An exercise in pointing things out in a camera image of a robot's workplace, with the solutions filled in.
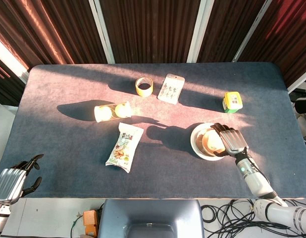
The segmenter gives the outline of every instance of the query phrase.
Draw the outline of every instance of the roll of tape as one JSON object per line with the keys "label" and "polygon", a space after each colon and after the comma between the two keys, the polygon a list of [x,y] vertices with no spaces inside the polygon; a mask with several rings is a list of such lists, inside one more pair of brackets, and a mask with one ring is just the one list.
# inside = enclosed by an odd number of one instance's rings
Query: roll of tape
{"label": "roll of tape", "polygon": [[[148,84],[150,87],[146,89],[141,89],[141,84]],[[148,97],[153,92],[153,80],[148,77],[142,77],[135,81],[135,88],[137,90],[137,94],[141,97]]]}

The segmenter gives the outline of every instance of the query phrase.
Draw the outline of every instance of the white phone case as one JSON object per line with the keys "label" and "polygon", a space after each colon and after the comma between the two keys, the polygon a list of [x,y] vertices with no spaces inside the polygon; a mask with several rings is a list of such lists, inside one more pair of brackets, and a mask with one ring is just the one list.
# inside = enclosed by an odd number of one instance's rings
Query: white phone case
{"label": "white phone case", "polygon": [[167,74],[157,98],[167,103],[176,104],[184,83],[183,77]]}

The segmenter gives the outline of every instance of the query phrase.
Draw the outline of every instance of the brown curtain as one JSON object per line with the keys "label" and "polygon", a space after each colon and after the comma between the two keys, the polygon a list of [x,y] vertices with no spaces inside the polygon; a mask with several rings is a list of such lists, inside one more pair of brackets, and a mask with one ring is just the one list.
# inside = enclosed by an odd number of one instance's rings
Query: brown curtain
{"label": "brown curtain", "polygon": [[215,0],[197,62],[231,62],[264,0]]}
{"label": "brown curtain", "polygon": [[29,69],[106,63],[88,0],[0,0],[0,40]]}
{"label": "brown curtain", "polygon": [[200,0],[100,0],[117,63],[186,62]]}
{"label": "brown curtain", "polygon": [[24,83],[0,60],[0,103],[18,106]]}
{"label": "brown curtain", "polygon": [[277,64],[290,86],[306,72],[306,0],[273,0],[239,61]]}

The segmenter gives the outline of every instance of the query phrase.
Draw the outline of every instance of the snack bag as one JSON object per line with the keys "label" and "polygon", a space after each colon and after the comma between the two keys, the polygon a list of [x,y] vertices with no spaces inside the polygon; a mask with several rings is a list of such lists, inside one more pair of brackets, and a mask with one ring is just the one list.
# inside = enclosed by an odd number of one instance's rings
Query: snack bag
{"label": "snack bag", "polygon": [[135,149],[138,146],[144,130],[133,125],[120,123],[119,131],[119,139],[105,165],[115,165],[129,173]]}

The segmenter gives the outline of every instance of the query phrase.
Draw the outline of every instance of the yellow container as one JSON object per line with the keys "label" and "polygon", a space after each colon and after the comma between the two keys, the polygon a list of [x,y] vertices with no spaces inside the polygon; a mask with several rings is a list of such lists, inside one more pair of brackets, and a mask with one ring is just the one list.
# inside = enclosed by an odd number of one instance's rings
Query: yellow container
{"label": "yellow container", "polygon": [[225,113],[235,113],[243,107],[239,92],[227,92],[224,94],[222,101]]}

